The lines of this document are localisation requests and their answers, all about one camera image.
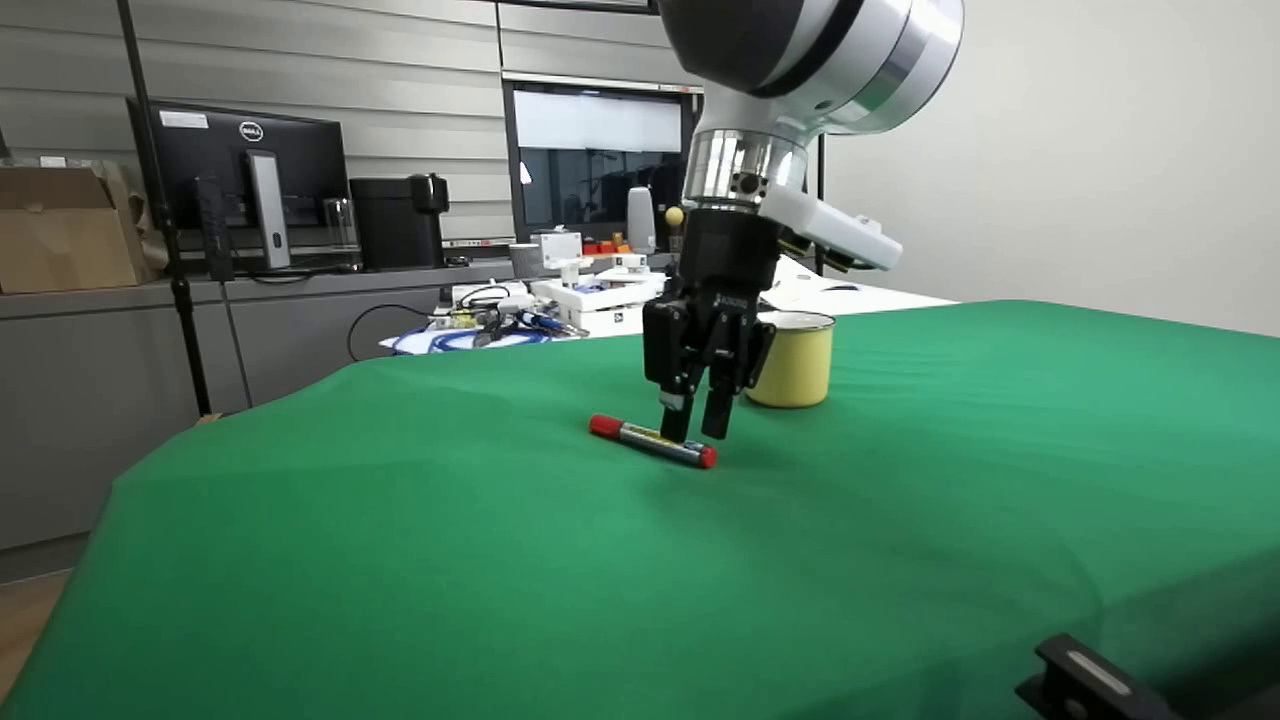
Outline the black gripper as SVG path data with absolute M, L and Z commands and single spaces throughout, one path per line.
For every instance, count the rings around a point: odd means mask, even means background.
M 689 217 L 675 276 L 642 305 L 642 376 L 660 384 L 662 441 L 689 441 L 704 369 L 704 436 L 728 436 L 734 398 L 756 384 L 771 348 L 756 309 L 774 262 L 771 222 L 709 210 Z

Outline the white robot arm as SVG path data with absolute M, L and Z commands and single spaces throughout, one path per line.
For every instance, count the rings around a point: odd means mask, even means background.
M 778 237 L 891 269 L 902 243 L 803 189 L 818 133 L 891 133 L 946 81 L 964 0 L 656 0 L 681 67 L 709 81 L 683 161 L 683 232 L 642 305 L 660 436 L 722 441 L 774 327 L 759 325 Z

